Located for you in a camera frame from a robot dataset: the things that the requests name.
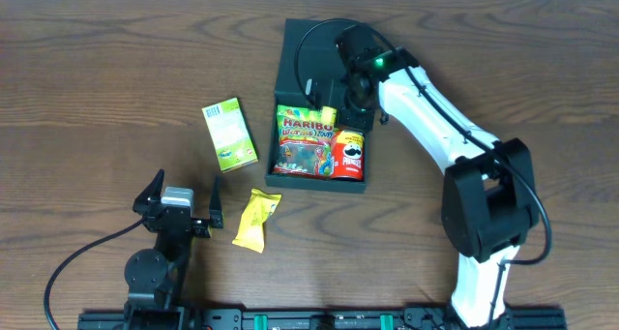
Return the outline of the green snack carton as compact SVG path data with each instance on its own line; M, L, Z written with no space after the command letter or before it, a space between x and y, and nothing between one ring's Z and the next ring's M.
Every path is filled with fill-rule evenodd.
M202 113L222 172L258 161L237 98L205 106L202 108Z

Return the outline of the yellow candy wrapper pack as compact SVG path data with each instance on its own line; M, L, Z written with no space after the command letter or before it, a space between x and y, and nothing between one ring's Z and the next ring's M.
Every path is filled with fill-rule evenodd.
M265 249L264 224L276 211L281 198L280 194L266 194L257 188L252 189L232 244L262 254Z

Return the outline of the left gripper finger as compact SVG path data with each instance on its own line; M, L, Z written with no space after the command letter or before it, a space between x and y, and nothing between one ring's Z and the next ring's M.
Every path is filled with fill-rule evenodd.
M223 211L220 196L220 178L216 177L211 191L209 202L209 223L212 228L223 228Z
M148 214L151 207L161 202L164 170L160 169L153 180L135 198L133 211L136 214Z

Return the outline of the black open gift box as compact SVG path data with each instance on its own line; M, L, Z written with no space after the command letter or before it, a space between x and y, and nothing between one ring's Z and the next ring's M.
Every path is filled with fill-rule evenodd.
M289 18L284 23L283 44L274 90L275 106L289 105L316 109L305 93L306 81L321 82L335 79L347 85L347 71L337 49L337 42L345 30L358 22L346 18L318 21ZM371 131L356 131L365 137ZM361 194L368 184L368 167L364 165L361 181L316 179L274 173L279 153L277 115L272 115L272 127L265 182L269 187Z

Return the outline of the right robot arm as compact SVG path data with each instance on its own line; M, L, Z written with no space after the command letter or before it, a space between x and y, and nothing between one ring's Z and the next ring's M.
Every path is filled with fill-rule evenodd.
M548 216L535 190L527 146L501 141L465 117L434 86L406 49L367 24L347 19L334 41L357 114L376 110L396 118L424 147L443 174L441 222L457 249L457 284L445 306L412 306L383 315L384 329L536 329L544 311L506 305L512 266L530 266L547 254L517 253Z

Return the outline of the Haribo worms gummy bag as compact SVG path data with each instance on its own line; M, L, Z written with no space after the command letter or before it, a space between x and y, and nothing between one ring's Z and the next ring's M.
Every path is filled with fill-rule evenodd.
M321 123L320 110L278 105L279 153L274 173L319 179L331 176L332 140L338 129Z

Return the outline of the red Pringles can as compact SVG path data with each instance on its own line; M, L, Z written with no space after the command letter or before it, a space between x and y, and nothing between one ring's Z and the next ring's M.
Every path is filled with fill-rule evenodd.
M332 140L333 179L361 181L364 178L364 143L362 134L338 131Z

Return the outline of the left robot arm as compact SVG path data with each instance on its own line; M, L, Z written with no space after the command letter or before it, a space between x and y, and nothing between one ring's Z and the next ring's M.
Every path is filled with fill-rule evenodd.
M214 181L208 216L199 218L193 214L193 190L166 188L163 179L161 169L133 202L133 211L157 238L153 248L135 253L125 266L129 292L120 326L123 330L201 327L199 311L182 305L180 297L192 255L192 241L209 238L214 228L223 227L220 180Z

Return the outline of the yellow Mentos bottle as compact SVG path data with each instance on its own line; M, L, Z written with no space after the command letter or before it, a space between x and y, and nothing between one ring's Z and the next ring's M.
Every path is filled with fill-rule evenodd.
M336 125L338 111L330 106L324 105L320 110L320 121L325 126Z

